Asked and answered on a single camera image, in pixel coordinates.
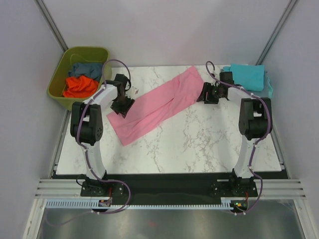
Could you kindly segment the pink t shirt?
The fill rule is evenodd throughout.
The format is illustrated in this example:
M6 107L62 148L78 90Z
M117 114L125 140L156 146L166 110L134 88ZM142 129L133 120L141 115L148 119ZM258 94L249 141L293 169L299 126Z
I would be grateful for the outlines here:
M172 80L138 97L126 117L110 113L107 118L123 146L155 129L164 120L194 105L204 81L192 66Z

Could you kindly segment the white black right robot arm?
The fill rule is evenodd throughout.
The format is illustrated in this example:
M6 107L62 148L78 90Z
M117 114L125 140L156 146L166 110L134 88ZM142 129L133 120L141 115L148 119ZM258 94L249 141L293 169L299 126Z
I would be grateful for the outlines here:
M218 104L221 98L240 107L238 128L242 135L241 149L229 181L223 184L232 195L240 196L245 192L253 192L255 188L253 165L258 144L273 128L271 100L235 85L231 72L221 72L214 84L205 82L197 101Z

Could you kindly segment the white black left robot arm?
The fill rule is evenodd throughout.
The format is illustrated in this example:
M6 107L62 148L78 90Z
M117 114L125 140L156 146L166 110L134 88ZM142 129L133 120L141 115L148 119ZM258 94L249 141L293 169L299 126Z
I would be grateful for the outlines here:
M88 100L72 105L70 134L81 147L86 163L82 197L112 196L111 190L115 182L108 180L100 149L103 135L102 109L111 105L116 116L125 118L135 102L126 95L131 86L130 78L117 74L113 81L104 81L101 88Z

